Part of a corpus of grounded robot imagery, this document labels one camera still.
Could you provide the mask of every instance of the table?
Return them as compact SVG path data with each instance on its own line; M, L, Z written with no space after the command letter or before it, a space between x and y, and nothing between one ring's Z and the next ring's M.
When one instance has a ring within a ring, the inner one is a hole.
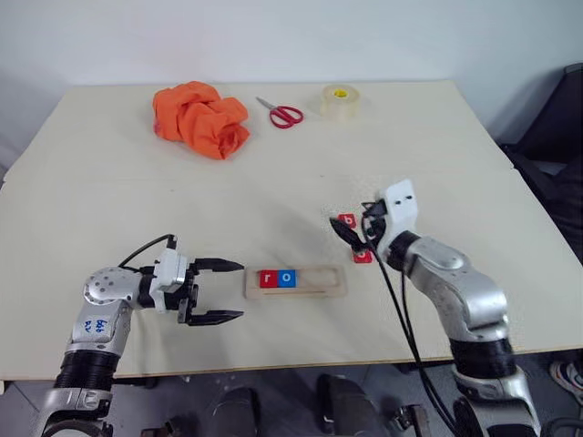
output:
M205 273L199 310L245 315L190 328L176 314L136 312L118 376L409 361L378 267L352 263L327 223L405 177L418 232L462 250L505 289L518 351L583 344L577 258L452 82L356 84L363 107L346 123L317 115L323 84L217 86L250 112L251 138L227 161L153 134L162 87L72 88L5 176L0 379L54 378L85 278L167 232L191 259L343 264L348 295L245 300L242 272ZM293 103L306 120L276 129L255 96ZM411 290L422 356L448 358L432 304Z

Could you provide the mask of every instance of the wire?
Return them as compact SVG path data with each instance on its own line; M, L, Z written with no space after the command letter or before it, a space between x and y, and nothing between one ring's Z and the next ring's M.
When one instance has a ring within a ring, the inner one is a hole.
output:
M419 350L417 349L416 341L415 341L415 338L413 335L411 321L408 318L408 310L406 312L407 322L405 322L403 313L401 311L401 306L399 305L399 301L398 301L396 294L394 292L394 289L393 289L393 284L391 283L391 280L390 280L389 275L386 271L386 268L384 267L384 263L381 260L381 257L379 256L378 252L376 251L376 248L374 247L373 243L371 242L371 239L368 236L368 233L366 232L364 217L362 217L362 219L361 219L361 230L363 232L364 239L366 240L366 244L367 244L369 250L373 253L374 258L376 259L376 262L378 263L379 268L381 269L381 272L383 273L384 282L386 283L386 286L389 289L389 293L391 295L391 299L393 300L393 304L394 304L395 310L397 312L397 316L399 318L399 321L401 323L401 328L403 329L405 339L407 340L407 344L409 345L409 349L411 350L411 353L413 354L415 364L416 364L417 368L419 369L419 376L421 377L421 382L424 386L425 393L427 394L429 401L433 404L435 411L437 412L437 414L439 414L439 417L444 422L445 426L447 426L447 428L449 428L449 431L451 431L451 433L454 436L459 437L460 434L455 429L454 418L452 417L451 413L445 407L441 397L439 396L439 394L437 393L437 390L435 389L435 386L433 385L433 383L431 382L431 379L429 378L429 376L425 372L425 368L424 368L423 362L421 361L421 357L419 356ZM404 273L402 275L402 280L403 280L402 292L404 294Z
M175 238L174 235L172 235L172 234L166 234L166 235L163 235L161 237L158 237L157 239L151 240L149 243L146 243L141 248L134 250L131 253L131 255L129 255L127 258L125 258L123 261L121 261L119 263L118 267L120 267L122 269L129 269L129 270L137 271L136 269L132 269L131 267L126 267L126 264L128 264L131 260L133 260L137 255L139 255L140 253L142 253L144 250L151 248L155 244L158 244L161 241L164 241L165 239L170 242L174 238Z

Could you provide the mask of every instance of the floor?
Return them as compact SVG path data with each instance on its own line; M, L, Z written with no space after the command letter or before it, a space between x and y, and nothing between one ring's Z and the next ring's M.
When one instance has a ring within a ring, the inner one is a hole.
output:
M530 389L542 422L558 416L578 416L578 405L570 394L547 375L548 364L572 358L576 352L537 354L518 357L527 373ZM194 425L193 435L204 435L214 406L222 393L241 386L252 387L261 402L261 435L267 437L320 435L315 411L315 383L319 375L341 374L358 382L384 417L403 404L421 403L427 408L434 436L449 435L431 410L416 371L402 373L390 364L370 366L315 367L272 371L238 371L193 375L189 379L159 379L153 389L117 385L107 420L114 424L116 437L139 437L145 428L158 428L173 416L187 418ZM449 365L429 369L445 404L458 396ZM18 381L8 384L0 395L0 429L11 437L28 437L49 381ZM413 431L390 435L414 435Z

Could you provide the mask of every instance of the robotic arm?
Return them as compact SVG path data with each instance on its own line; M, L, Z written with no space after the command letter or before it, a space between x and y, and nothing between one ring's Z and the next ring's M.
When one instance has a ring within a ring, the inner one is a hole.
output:
M404 272L434 303L454 356L455 382L464 395L454 406L459 433L539 435L527 380L508 341L504 292L463 253L414 234L417 205L409 180L363 206L367 243L339 220L332 218L332 227L357 252L370 242L381 259Z
M167 241L154 266L132 269L127 262L156 242ZM92 274L83 287L85 304L67 344L61 372L39 413L35 437L111 437L113 427L101 421L112 399L111 385L126 347L131 314L155 308L178 312L178 323L218 325L243 313L210 310L193 314L197 305L195 276L201 270L217 272L243 269L225 259L195 259L191 264L176 251L176 238L167 235L140 248L118 267Z

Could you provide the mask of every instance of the clear packing tape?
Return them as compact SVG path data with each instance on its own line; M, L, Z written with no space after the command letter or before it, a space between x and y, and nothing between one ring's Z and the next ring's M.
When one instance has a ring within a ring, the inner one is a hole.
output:
M334 121L345 121L358 113L360 94L349 85L328 85L322 91L320 114Z

